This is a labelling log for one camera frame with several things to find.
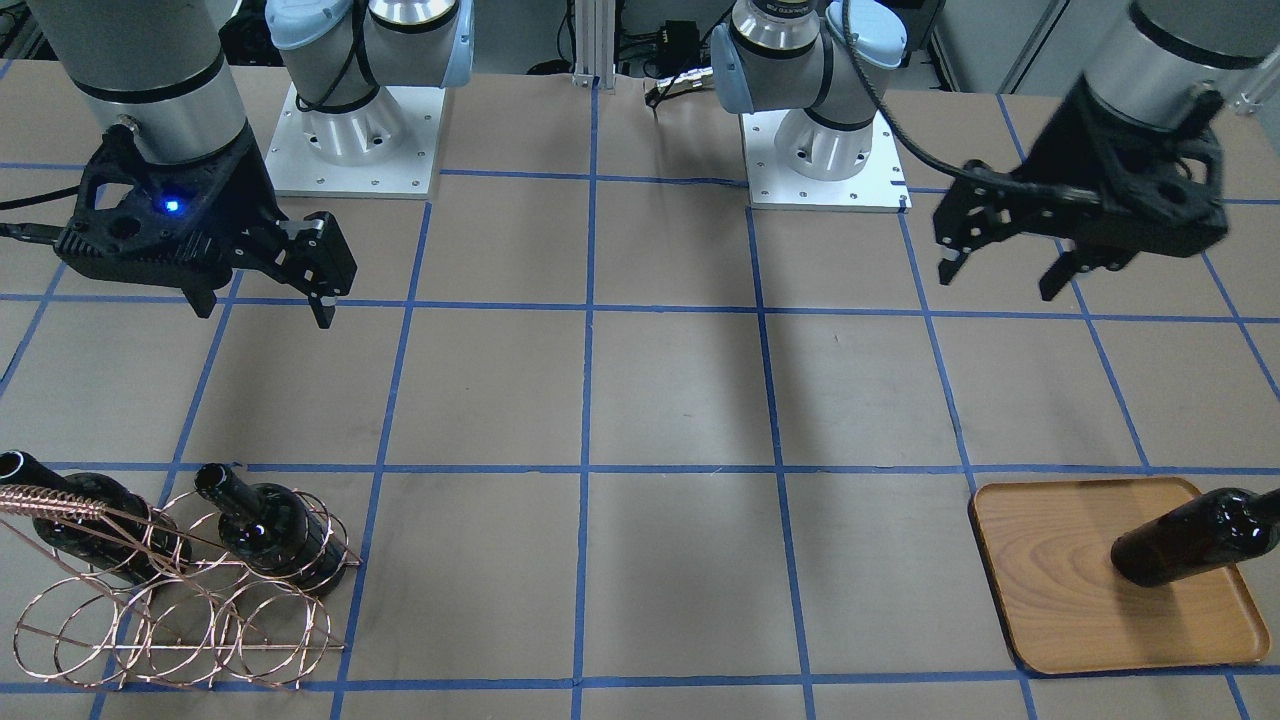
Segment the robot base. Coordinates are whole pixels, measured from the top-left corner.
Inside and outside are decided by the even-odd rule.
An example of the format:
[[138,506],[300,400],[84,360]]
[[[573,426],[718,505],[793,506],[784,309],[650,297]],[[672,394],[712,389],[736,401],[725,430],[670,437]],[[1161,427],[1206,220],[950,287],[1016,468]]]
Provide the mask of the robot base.
[[444,119],[444,90],[388,87],[403,110],[408,136],[389,159],[364,167],[324,160],[303,132],[302,113],[289,86],[266,152],[266,169],[283,197],[402,197],[429,200],[435,183],[436,149]]
[[900,213],[911,206],[906,178],[888,123],[876,114],[876,145],[863,170],[846,181],[817,181],[792,170],[777,155],[773,136],[788,110],[742,115],[742,146],[751,208],[760,210],[845,210]]

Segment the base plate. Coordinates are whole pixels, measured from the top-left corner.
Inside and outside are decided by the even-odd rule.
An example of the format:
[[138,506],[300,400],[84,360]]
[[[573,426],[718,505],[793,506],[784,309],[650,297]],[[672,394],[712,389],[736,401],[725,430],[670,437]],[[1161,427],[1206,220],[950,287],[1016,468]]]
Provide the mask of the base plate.
[[285,197],[403,197],[429,200],[436,176],[436,146],[444,120],[439,87],[388,87],[404,115],[404,143],[387,160],[365,167],[328,163],[302,132],[302,113],[289,86],[266,154],[275,192]]
[[874,119],[874,145],[863,170],[846,181],[828,182],[806,178],[778,159],[773,136],[788,111],[742,115],[742,149],[751,184],[751,208],[901,213],[911,206],[897,146],[879,113]]
[[1271,634],[1233,565],[1158,588],[1111,543],[1197,497],[1181,478],[997,483],[970,505],[1014,652],[1048,675],[1257,662]]

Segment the wooden tray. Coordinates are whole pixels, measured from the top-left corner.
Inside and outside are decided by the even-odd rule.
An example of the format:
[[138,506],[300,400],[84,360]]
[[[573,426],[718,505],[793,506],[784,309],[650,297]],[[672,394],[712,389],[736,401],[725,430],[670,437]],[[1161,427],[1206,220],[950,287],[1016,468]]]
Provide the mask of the wooden tray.
[[1181,478],[1000,483],[970,503],[1010,646],[1048,675],[1257,662],[1271,634],[1235,566],[1142,588],[1115,538],[1199,495]]

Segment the bottle body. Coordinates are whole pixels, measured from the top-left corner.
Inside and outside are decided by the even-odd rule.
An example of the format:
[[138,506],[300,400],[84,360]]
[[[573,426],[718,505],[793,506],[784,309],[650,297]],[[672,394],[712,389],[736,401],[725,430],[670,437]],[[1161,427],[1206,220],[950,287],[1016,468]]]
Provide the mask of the bottle body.
[[1249,560],[1280,542],[1275,521],[1257,511],[1254,493],[1210,491],[1121,536],[1111,562],[1130,582],[1158,587]]
[[150,519],[155,525],[147,532],[147,525],[138,520],[111,518],[119,525],[124,537],[110,524],[100,520],[54,521],[42,518],[32,520],[36,534],[50,547],[78,557],[93,568],[106,570],[132,585],[151,582],[160,570],[151,557],[137,550],[134,543],[146,543],[152,553],[169,559],[184,566],[191,559],[191,548],[180,543],[173,521],[151,511],[151,506],[129,492],[124,486],[99,473],[74,473],[59,475],[41,465],[24,452],[5,452],[0,455],[0,482],[5,484],[27,484],[60,492],[68,492],[86,500],[102,501],[140,520]]
[[296,492],[273,483],[248,486],[224,465],[201,468],[196,488],[223,510],[223,544],[255,573],[314,597],[342,580],[346,551]]

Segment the dark glass bottle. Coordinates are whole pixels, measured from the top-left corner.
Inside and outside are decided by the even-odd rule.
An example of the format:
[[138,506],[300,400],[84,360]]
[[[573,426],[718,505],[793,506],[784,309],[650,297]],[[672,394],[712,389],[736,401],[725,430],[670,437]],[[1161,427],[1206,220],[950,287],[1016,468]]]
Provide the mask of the dark glass bottle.
[[[31,455],[22,451],[10,451],[0,455],[0,484],[36,486],[46,489],[68,492],[86,500],[106,502],[113,510],[119,510],[134,518],[150,518],[156,527],[151,530],[148,547],[152,552],[165,557],[173,557],[178,547],[178,536],[172,530],[173,523],[163,515],[152,515],[147,501],[133,495],[114,479],[99,473],[73,473],[63,477],[45,468]],[[138,542],[147,539],[146,525],[113,518],[113,521],[123,529],[129,538]],[[151,564],[150,557],[137,552],[131,541],[120,538],[113,542],[109,538],[99,537],[86,532],[93,530],[108,536],[119,537],[118,532],[100,520],[70,520],[54,521],[36,518],[31,521],[40,536],[50,547],[78,557],[99,570],[108,570],[122,580],[138,585],[154,580],[160,573]],[[191,559],[191,547],[182,544],[179,566],[186,565]]]
[[1215,489],[1121,536],[1111,564],[1153,588],[1268,552],[1280,542],[1277,525],[1280,489]]
[[325,523],[296,492],[271,483],[250,486],[215,462],[196,473],[196,492],[223,511],[218,536],[253,571],[314,597],[342,580],[342,546],[325,537],[332,534]]

